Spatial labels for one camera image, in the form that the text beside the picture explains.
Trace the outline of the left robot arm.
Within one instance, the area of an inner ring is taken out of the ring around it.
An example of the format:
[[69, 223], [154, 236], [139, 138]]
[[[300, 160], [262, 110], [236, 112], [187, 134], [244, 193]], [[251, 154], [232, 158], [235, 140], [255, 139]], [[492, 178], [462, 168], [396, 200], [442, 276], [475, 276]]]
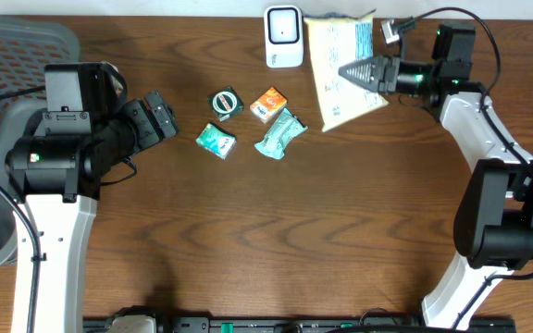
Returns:
[[178, 134], [157, 91], [129, 100], [107, 62], [44, 69], [46, 106], [6, 154], [18, 251], [14, 332], [80, 332], [88, 240], [103, 180]]

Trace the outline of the orange small snack box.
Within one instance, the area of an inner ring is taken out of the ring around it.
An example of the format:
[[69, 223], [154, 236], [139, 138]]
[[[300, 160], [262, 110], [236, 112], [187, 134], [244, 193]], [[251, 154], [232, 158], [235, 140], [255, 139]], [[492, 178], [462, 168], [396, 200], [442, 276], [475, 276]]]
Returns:
[[287, 103], [287, 98], [279, 90], [275, 87], [270, 87], [250, 105], [250, 110], [263, 124], [266, 124]]

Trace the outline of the teal long snack packet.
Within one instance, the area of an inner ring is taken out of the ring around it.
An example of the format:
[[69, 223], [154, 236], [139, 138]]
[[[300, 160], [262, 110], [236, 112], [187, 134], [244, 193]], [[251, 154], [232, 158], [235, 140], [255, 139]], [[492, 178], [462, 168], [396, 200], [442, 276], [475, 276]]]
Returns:
[[288, 144], [297, 136], [307, 131], [297, 116], [284, 108], [264, 139], [257, 142], [254, 148], [262, 155], [280, 160], [285, 155]]

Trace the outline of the yellow snack chip bag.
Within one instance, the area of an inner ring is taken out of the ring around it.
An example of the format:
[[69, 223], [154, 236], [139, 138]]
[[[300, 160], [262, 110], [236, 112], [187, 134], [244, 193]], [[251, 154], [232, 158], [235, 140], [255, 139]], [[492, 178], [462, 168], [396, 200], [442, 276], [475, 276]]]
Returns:
[[324, 132], [388, 104], [339, 75], [340, 67], [373, 56], [373, 17], [372, 11], [359, 17], [334, 12], [304, 17]]

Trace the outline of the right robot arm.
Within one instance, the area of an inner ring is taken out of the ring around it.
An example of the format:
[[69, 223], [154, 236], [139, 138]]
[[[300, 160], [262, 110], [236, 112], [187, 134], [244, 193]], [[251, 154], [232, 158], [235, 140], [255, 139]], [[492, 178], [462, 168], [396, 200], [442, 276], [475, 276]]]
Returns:
[[533, 155], [499, 120], [489, 88], [470, 79], [475, 39], [470, 24], [441, 23], [429, 63], [379, 55], [338, 70], [373, 93], [422, 97], [471, 169], [453, 222], [456, 253], [421, 302], [431, 329], [465, 331], [500, 282], [533, 279]]

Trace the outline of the dark green round-label box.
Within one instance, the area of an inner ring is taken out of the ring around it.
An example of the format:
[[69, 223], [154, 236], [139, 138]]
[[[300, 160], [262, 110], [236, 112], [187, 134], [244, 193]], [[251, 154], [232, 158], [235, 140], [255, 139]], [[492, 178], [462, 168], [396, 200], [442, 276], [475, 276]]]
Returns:
[[211, 94], [207, 102], [220, 122], [238, 116], [244, 109], [242, 99], [231, 86]]

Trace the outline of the teal small snack packet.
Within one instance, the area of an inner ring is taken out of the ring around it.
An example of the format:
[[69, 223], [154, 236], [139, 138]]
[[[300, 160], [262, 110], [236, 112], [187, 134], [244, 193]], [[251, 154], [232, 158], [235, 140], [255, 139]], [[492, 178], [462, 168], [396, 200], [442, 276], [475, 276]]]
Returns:
[[195, 142], [215, 156], [226, 159], [237, 143], [237, 139], [212, 123], [207, 123]]

